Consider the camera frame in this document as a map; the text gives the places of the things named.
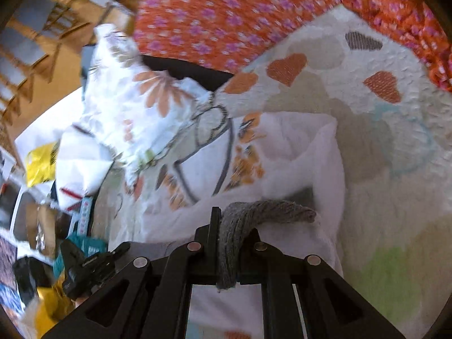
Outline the white garment with grey trim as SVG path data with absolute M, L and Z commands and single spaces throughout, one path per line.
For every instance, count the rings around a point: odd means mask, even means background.
M 259 226 L 262 240 L 296 257 L 316 254 L 341 270 L 336 238 L 345 177 L 327 114 L 255 112 L 221 124 L 207 112 L 136 190 L 117 201 L 109 245 L 124 241 L 181 245 L 209 222 L 211 209 L 234 202 L 294 201 L 316 211 L 313 222 Z

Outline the teal cardboard box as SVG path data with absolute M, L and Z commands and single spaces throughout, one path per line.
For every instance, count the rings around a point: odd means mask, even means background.
M 92 256 L 95 253 L 105 253 L 107 251 L 107 244 L 100 239 L 92 238 L 89 236 L 79 236 L 76 233 L 72 233 L 68 236 L 67 240 L 70 240 L 77 248 L 79 248 L 84 257 Z M 57 258 L 53 264 L 53 273 L 56 279 L 64 270 L 64 261 L 60 249 L 58 249 Z

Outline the patterned shapes box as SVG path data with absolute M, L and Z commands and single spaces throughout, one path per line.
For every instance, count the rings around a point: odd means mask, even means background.
M 93 204 L 93 197 L 84 197 L 80 202 L 69 208 L 68 213 L 71 216 L 71 219 L 68 235 L 76 233 L 80 236 L 86 236 L 88 234 Z

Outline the white bag with red print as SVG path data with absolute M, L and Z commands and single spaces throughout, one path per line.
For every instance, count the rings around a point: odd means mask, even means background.
M 55 188 L 59 207 L 69 210 L 84 197 L 94 196 L 113 164 L 110 151 L 74 127 L 60 138 Z

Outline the yellow plastic bag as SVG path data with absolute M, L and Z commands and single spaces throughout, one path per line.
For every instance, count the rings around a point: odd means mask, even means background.
M 26 185 L 55 180 L 56 160 L 60 142 L 51 142 L 30 151 L 25 158 Z

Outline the white floral pillow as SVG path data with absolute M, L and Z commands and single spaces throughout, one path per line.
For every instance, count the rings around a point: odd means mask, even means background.
M 148 68 L 135 41 L 115 25 L 98 25 L 95 35 L 81 127 L 113 152 L 131 187 L 142 169 L 166 155 L 211 93 L 191 78 Z

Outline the quilted heart pattern bedspread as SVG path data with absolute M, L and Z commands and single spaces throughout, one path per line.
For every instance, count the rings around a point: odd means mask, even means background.
M 451 95 L 419 59 L 338 6 L 225 83 L 192 126 L 211 110 L 221 124 L 255 112 L 336 119 L 340 271 L 406 338 L 422 338 L 451 295 Z M 108 243 L 123 181 L 111 170 L 94 207 L 92 232 Z

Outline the wooden chair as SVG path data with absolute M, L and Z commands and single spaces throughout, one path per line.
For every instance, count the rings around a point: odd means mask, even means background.
M 60 51 L 94 44 L 94 28 L 113 23 L 131 34 L 140 0 L 8 0 L 1 8 L 1 123 L 31 103 L 36 78 L 51 82 Z

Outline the orange floral blanket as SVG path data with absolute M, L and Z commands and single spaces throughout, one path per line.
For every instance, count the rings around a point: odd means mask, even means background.
M 337 5 L 410 48 L 433 83 L 451 88 L 451 41 L 423 0 L 141 0 L 133 37 L 142 54 L 237 73 Z

